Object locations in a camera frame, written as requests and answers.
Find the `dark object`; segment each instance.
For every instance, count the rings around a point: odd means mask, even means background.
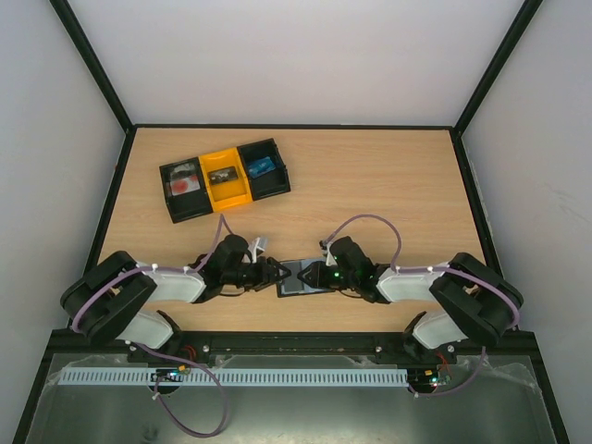
[[[210,185],[230,182],[231,180],[236,180],[239,178],[237,170],[234,166],[217,169],[216,171],[210,171],[207,176],[210,179]]]
[[[117,97],[117,93],[107,77],[105,70],[101,66],[101,62],[96,56],[96,53],[94,52],[89,39],[87,39],[82,26],[78,22],[76,15],[74,15],[74,11],[72,11],[67,0],[50,0],[50,3],[54,7],[59,19],[62,21],[62,24],[68,32],[70,39],[72,39],[72,42],[76,46],[76,49],[78,49],[86,67],[94,77],[94,81],[96,81],[99,90],[103,93],[103,96],[111,107],[111,111],[113,111],[113,114],[119,121],[119,125],[121,125],[121,128],[127,134],[133,127],[130,117],[119,100],[119,97]]]
[[[224,270],[220,282],[224,285],[243,287],[246,291],[260,291],[290,276],[290,274],[288,268],[273,257],[259,256],[254,264],[240,263],[234,269]]]
[[[225,298],[238,298],[239,296],[242,296],[245,293],[245,291],[241,291],[238,293],[220,293],[218,294],[218,296],[224,296]]]
[[[277,283],[277,296],[279,298],[285,298],[289,296],[300,296],[304,294],[315,294],[315,293],[330,293],[334,290],[321,289],[310,287],[305,284],[302,280],[298,279],[298,275],[307,266],[314,262],[324,263],[325,258],[318,259],[302,259],[300,261],[284,261],[281,264],[284,265],[291,272],[289,277],[280,280]]]
[[[119,273],[135,266],[136,261],[126,252],[111,254],[66,290],[60,299],[62,308],[74,318],[95,292]],[[91,344],[106,344],[114,340],[126,329],[155,289],[154,281],[143,273],[128,277],[119,284],[117,294],[109,290],[86,311],[80,320],[80,330]]]
[[[298,274],[306,285],[331,290],[353,290],[368,302],[389,303],[378,291],[378,278],[388,265],[373,264],[349,236],[331,244],[337,265],[314,262]]]
[[[255,160],[247,166],[247,172],[251,179],[257,179],[259,176],[263,176],[265,173],[273,171],[274,169],[276,169],[276,166],[269,156]]]
[[[448,351],[448,344],[442,344],[439,347],[430,350],[424,347],[413,337],[413,330],[426,312],[418,314],[413,321],[405,328],[402,333],[403,349],[411,359],[417,363],[429,363],[442,356],[449,363],[456,363],[456,353]]]
[[[263,176],[252,178],[248,174],[251,196],[254,201],[265,197],[275,196],[290,191],[290,180],[288,170],[279,155],[278,146],[273,139],[249,143],[238,147],[240,160],[245,171],[249,170],[249,164],[269,157],[275,169],[265,173]]]
[[[450,266],[485,280],[508,296],[516,308],[522,306],[522,294],[471,254],[458,253],[450,261]],[[429,290],[470,340],[486,347],[495,347],[512,323],[512,311],[487,289],[477,287],[471,294],[467,293],[465,288],[474,285],[462,277],[445,273],[434,281]]]
[[[251,258],[250,263],[242,262],[244,256]],[[198,256],[195,268],[204,258]],[[205,290],[194,303],[207,302],[222,292],[225,285],[242,287],[245,291],[265,289],[281,279],[290,276],[291,272],[273,257],[257,257],[253,262],[249,243],[236,234],[229,234],[222,240],[200,270],[205,283]]]
[[[475,88],[473,95],[471,95],[468,104],[462,111],[458,122],[456,122],[454,129],[461,136],[468,128],[469,123],[471,123],[471,120],[477,112],[477,109],[479,109],[479,106],[483,103],[487,93],[498,78],[498,75],[510,58],[512,51],[516,47],[516,44],[518,44],[520,41],[520,38],[524,34],[524,31],[526,31],[528,24],[533,19],[536,12],[538,11],[538,7],[542,3],[543,0],[524,0],[524,3],[518,11],[518,14],[516,14],[512,25],[499,44],[496,54],[493,55],[493,58],[489,62],[489,66],[487,66],[483,77],[477,84],[477,87]]]
[[[437,375],[438,371],[434,369],[433,374]],[[407,382],[417,393],[432,393],[436,389],[430,382],[431,378],[426,375],[426,370],[407,370]]]
[[[161,310],[156,310],[156,312],[159,315],[163,316],[165,318],[165,320],[173,328],[173,334],[165,342],[165,344],[163,344],[163,346],[157,350],[157,352],[162,353],[162,354],[167,354],[169,356],[179,355],[181,345],[185,345],[182,343],[183,342],[183,335],[184,335],[183,331],[180,329],[180,327],[177,325],[177,323],[175,321],[173,321],[173,319],[168,314],[166,314],[165,312],[163,312]],[[145,361],[146,363],[161,364],[161,365],[169,364],[170,365],[169,360],[163,359],[163,358],[158,358],[158,357],[154,356],[153,354],[146,353],[140,347],[135,347],[133,351],[129,350],[129,361],[130,362],[138,362],[138,361],[141,361],[142,359],[146,359],[146,357],[150,357],[150,361]]]
[[[183,334],[183,345],[187,344],[192,345],[197,350],[198,357],[196,361],[202,364],[213,362],[218,355],[228,358],[231,355],[262,354],[368,356],[377,364],[396,364],[399,368],[408,370],[431,369],[440,364],[439,360],[438,362],[434,361],[432,364],[413,363],[410,357],[401,351],[401,333],[224,333],[188,331]],[[208,346],[208,353],[202,352],[204,345]],[[382,348],[381,353],[376,353],[376,346]],[[480,347],[475,346],[468,340],[456,344],[455,348],[459,355],[478,355],[481,352]],[[54,330],[32,383],[31,393],[18,423],[13,443],[24,444],[27,440],[31,421],[50,371],[50,363],[54,360],[56,354],[65,352],[78,353],[84,356],[96,353],[125,354],[129,352],[129,349],[120,340],[104,347],[97,347],[90,345],[81,335],[67,328]],[[541,394],[549,412],[555,437],[561,444],[569,443],[535,334],[526,331],[509,331],[501,339],[499,346],[487,351],[487,354],[493,356],[519,354],[530,358],[537,384],[541,387]],[[162,365],[155,364],[151,366],[161,367]]]
[[[166,207],[173,223],[193,217],[208,215],[214,210],[205,188],[204,176],[197,157],[160,167],[160,178],[165,192]],[[175,185],[189,181],[185,190],[176,190]]]

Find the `wooden table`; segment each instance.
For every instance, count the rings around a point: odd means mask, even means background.
[[[432,265],[457,252],[482,258],[463,181],[445,130],[138,129],[101,258],[126,250],[142,262],[182,266],[205,253],[217,214],[173,224],[158,167],[273,137],[292,191],[225,213],[235,233],[269,238],[265,255],[317,257],[318,242],[359,213],[389,219],[403,238],[400,265]],[[396,239],[376,220],[347,227],[374,261],[388,262]],[[187,330],[402,331],[435,306],[372,304],[339,293],[279,299],[275,287],[203,304],[149,304]]]

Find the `yellow bin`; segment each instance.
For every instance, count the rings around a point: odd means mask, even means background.
[[[249,180],[242,167],[241,157],[237,148],[229,148],[215,153],[199,156],[203,171],[205,188],[210,196],[212,209],[216,212],[224,211],[233,206],[249,204],[253,201]],[[212,183],[212,173],[234,168],[237,179],[222,183]]]

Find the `purple cable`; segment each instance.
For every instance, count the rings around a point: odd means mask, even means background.
[[[436,396],[446,396],[446,395],[451,395],[453,393],[457,393],[457,392],[461,391],[462,389],[466,388],[469,384],[471,384],[475,380],[475,378],[477,377],[477,374],[479,373],[479,370],[481,370],[481,367],[483,366],[483,362],[485,361],[486,356],[487,356],[487,354],[485,351],[485,347],[482,347],[481,348],[481,356],[479,358],[479,362],[477,363],[477,367],[475,368],[474,372],[469,377],[467,377],[467,379],[461,385],[459,385],[455,388],[451,388],[450,390],[446,390],[446,391],[441,391],[439,393],[418,393],[410,385],[409,390],[411,391],[411,393],[413,395],[415,395],[418,398],[435,398]]]
[[[200,271],[202,268],[204,268],[204,265],[207,263],[208,259],[214,253],[214,250],[216,249],[216,246],[218,245],[218,240],[220,239],[220,234],[222,233],[222,225],[223,224],[226,227],[226,229],[228,230],[228,233],[234,234],[232,232],[232,230],[230,229],[230,227],[228,226],[228,223],[227,223],[226,218],[224,217],[224,215],[220,215],[220,219],[218,220],[218,228],[216,229],[216,234],[214,236],[214,241],[212,242],[212,246],[210,247],[210,251],[207,252],[207,254],[203,257],[202,262],[200,262],[197,265],[197,267],[195,267],[195,272],[196,273],[198,271]]]
[[[212,371],[209,368],[207,368],[205,365],[197,364],[197,363],[190,361],[188,359],[178,358],[177,356],[171,356],[169,354],[159,353],[158,351],[154,351],[150,347],[148,347],[144,344],[136,344],[136,345],[138,347],[140,347],[142,350],[144,350],[145,352],[150,353],[150,354],[152,354],[152,356],[156,356],[157,358],[167,359],[169,361],[174,361],[177,363],[190,365],[191,367],[199,368],[200,370],[202,370],[204,373],[206,373],[208,376],[210,376],[212,378],[214,383],[218,386],[218,389],[220,390],[220,394],[222,395],[223,411],[222,411],[222,420],[220,421],[220,424],[218,424],[218,427],[216,427],[216,429],[210,433],[196,432],[195,430],[188,428],[186,425],[182,424],[181,421],[177,418],[177,416],[175,416],[170,411],[167,404],[165,403],[165,400],[163,400],[162,396],[160,394],[158,394],[158,384],[160,384],[160,382],[162,382],[162,377],[159,377],[156,380],[156,382],[154,383],[154,395],[156,396],[156,399],[158,400],[158,402],[160,402],[160,405],[163,406],[163,408],[166,411],[166,414],[168,414],[168,417],[175,424],[175,426],[177,426],[181,431],[185,432],[187,435],[194,437],[194,438],[211,438],[211,437],[215,437],[216,435],[219,435],[222,432],[222,430],[224,430],[224,427],[226,426],[226,423],[228,421],[228,414],[230,411],[230,401],[228,399],[227,392],[222,387],[222,384],[220,384],[220,381],[216,377],[216,375],[214,375],[214,373],[212,373]]]
[[[216,249],[216,246],[218,245],[218,241],[220,239],[220,234],[222,233],[222,225],[224,225],[226,227],[226,229],[228,230],[228,232],[230,234],[234,234],[232,232],[232,230],[230,229],[230,227],[228,226],[228,222],[226,221],[226,218],[224,217],[224,215],[220,215],[220,218],[218,220],[218,227],[217,227],[217,230],[216,230],[216,235],[214,236],[214,241],[212,242],[212,246],[210,247],[210,251],[202,259],[202,262],[200,262],[197,265],[197,267],[194,270],[191,271],[192,273],[197,273],[202,268],[204,268],[204,265],[207,263],[208,259],[214,253],[214,250]],[[157,269],[161,269],[161,270],[164,270],[164,271],[167,271],[167,272],[172,272],[172,273],[180,273],[180,274],[187,273],[187,271],[184,268],[175,268],[175,267],[171,267],[171,266],[158,267]],[[151,266],[138,266],[138,267],[136,267],[136,268],[134,268],[134,269],[132,269],[130,271],[126,271],[125,273],[120,274],[115,279],[113,279],[113,280],[107,282],[106,284],[104,284],[103,287],[100,288],[96,293],[94,293],[94,295],[91,296],[91,298],[87,302],[85,302],[82,305],[82,307],[78,310],[78,312],[76,313],[76,315],[72,319],[72,330],[74,330],[76,333],[80,333],[80,329],[79,329],[80,320],[82,319],[82,317],[84,316],[84,314],[87,312],[87,310],[89,308],[91,308],[91,306],[101,296],[103,296],[105,293],[107,293],[109,290],[111,290],[113,287],[115,287],[122,280],[127,279],[130,276],[133,276],[133,275],[135,275],[137,273],[142,273],[144,271],[153,271],[153,268]]]
[[[119,282],[121,282],[122,280],[127,279],[130,276],[135,275],[137,273],[141,273],[143,271],[151,271],[151,270],[152,270],[151,266],[138,266],[137,268],[134,268],[133,270],[126,271],[125,273],[121,273],[115,279],[104,284],[103,287],[101,287],[96,293],[94,293],[94,295],[91,296],[91,298],[87,302],[85,302],[82,305],[82,307],[78,310],[78,312],[76,313],[76,315],[72,319],[72,330],[74,330],[76,333],[80,333],[79,323],[80,323],[80,320],[82,319],[82,317],[84,316],[84,314],[86,313],[86,311],[89,308],[91,308],[91,305],[93,305],[97,301],[97,299],[99,299],[101,296],[103,296],[105,293],[107,293],[109,290],[111,290],[113,287],[115,287]]]
[[[396,271],[399,271],[399,273],[417,273],[417,272],[425,272],[426,270],[427,270],[427,267],[425,267],[425,266],[410,266],[410,267],[400,266],[398,268],[398,270],[396,269]],[[510,300],[510,298],[508,296],[506,296],[505,294],[503,294],[502,291],[496,289],[493,285],[487,283],[485,280],[482,280],[478,277],[475,277],[473,275],[465,273],[461,270],[457,270],[455,268],[450,268],[448,266],[433,266],[432,270],[435,272],[444,272],[444,273],[450,273],[451,275],[459,276],[461,278],[464,278],[466,280],[469,280],[469,281],[475,283],[479,287],[483,287],[484,289],[491,291],[493,294],[495,294],[500,299],[502,299],[506,303],[506,305],[508,305],[508,308],[510,308],[510,310],[512,311],[512,324],[510,325],[510,328],[517,326],[518,323],[520,322],[520,312],[518,311],[518,308],[516,307],[516,305],[514,305],[514,303]]]
[[[387,219],[385,219],[382,216],[377,216],[377,215],[357,215],[354,217],[350,217],[348,220],[346,220],[345,222],[343,222],[335,231],[333,231],[328,238],[326,238],[325,240],[323,240],[324,244],[327,244],[329,242],[331,242],[333,240],[333,238],[335,238],[335,236],[338,235],[338,233],[340,231],[342,231],[345,227],[347,227],[348,225],[350,225],[351,222],[353,222],[356,219],[361,219],[363,217],[368,217],[371,219],[376,219],[379,220],[381,222],[384,222],[385,224],[388,225],[388,227],[390,229],[393,230],[393,232],[395,233],[395,236],[397,236],[397,251],[393,254],[392,259],[390,260],[390,267],[394,270],[395,269],[395,263],[397,262],[397,259],[399,258],[399,254],[401,254],[401,248],[402,248],[402,244],[403,241],[401,239],[401,234],[399,233],[399,231],[397,230],[397,228],[392,225]]]

